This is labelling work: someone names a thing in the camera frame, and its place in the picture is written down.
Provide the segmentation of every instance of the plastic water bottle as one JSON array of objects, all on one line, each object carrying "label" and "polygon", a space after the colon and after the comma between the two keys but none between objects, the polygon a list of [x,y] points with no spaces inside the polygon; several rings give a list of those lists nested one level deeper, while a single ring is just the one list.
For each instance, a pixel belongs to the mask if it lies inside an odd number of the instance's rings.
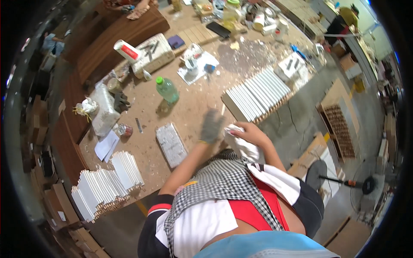
[{"label": "plastic water bottle", "polygon": [[156,90],[168,103],[175,103],[179,99],[179,92],[168,78],[156,78]]}]

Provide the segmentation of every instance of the yellow string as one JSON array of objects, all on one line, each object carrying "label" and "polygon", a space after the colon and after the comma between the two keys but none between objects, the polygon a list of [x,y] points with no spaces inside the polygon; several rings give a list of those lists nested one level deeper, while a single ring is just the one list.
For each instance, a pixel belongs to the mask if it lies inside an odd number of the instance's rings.
[{"label": "yellow string", "polygon": [[90,118],[90,115],[86,111],[81,109],[80,107],[74,107],[72,111],[75,112],[76,115],[78,114],[78,112],[80,112],[86,116],[86,118],[88,119],[88,122],[92,121],[92,119]]}]

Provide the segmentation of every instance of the blue face mask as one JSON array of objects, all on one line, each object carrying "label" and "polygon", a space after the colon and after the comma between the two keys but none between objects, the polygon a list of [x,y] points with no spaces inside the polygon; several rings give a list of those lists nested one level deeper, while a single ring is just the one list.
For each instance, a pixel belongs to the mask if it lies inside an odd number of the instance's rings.
[{"label": "blue face mask", "polygon": [[309,237],[289,231],[232,235],[201,250],[194,258],[339,257]]}]

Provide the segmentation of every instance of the checkered apron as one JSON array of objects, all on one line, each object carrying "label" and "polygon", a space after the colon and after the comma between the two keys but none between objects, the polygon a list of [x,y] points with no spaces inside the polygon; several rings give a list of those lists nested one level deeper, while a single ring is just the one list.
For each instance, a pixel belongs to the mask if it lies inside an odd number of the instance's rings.
[{"label": "checkered apron", "polygon": [[247,200],[264,217],[272,230],[284,230],[274,216],[267,201],[255,185],[246,166],[247,160],[238,159],[235,152],[225,149],[206,162],[188,185],[174,198],[170,213],[166,217],[164,230],[168,238],[169,256],[173,252],[173,224],[188,207],[207,200]]}]

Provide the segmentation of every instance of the green bottle cap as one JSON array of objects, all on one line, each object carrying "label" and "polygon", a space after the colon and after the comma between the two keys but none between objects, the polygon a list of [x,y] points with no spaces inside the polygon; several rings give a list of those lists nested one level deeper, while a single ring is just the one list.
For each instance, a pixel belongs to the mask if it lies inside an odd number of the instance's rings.
[{"label": "green bottle cap", "polygon": [[156,77],[156,83],[161,84],[164,82],[164,79],[160,76]]},{"label": "green bottle cap", "polygon": [[230,5],[239,5],[240,0],[227,0],[227,3]]}]

